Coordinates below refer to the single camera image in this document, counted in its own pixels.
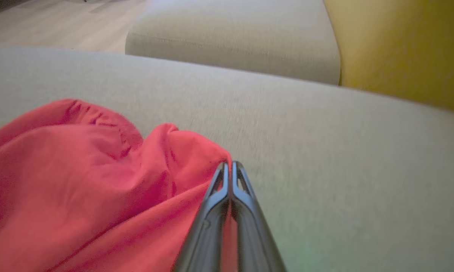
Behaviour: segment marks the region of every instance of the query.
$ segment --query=yellow backrest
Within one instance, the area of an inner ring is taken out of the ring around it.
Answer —
[[[343,86],[454,110],[454,0],[324,0]]]

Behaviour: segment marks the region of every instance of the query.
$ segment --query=seat cushion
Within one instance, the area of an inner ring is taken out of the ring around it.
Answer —
[[[156,0],[125,52],[338,84],[323,0]]]
[[[226,148],[288,271],[454,271],[454,113],[190,63],[0,49],[0,126],[66,97],[143,136],[174,122]]]

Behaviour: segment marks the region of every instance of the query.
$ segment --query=yellow chair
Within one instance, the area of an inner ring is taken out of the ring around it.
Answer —
[[[324,0],[340,84],[454,110],[454,0]]]

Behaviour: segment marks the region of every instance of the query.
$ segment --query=red garment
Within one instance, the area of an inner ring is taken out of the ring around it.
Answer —
[[[60,100],[0,129],[0,271],[170,271],[229,153]]]

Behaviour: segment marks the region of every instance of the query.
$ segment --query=light wood floor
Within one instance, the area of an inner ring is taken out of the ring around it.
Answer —
[[[125,53],[149,0],[29,0],[0,12],[0,48],[72,48]]]

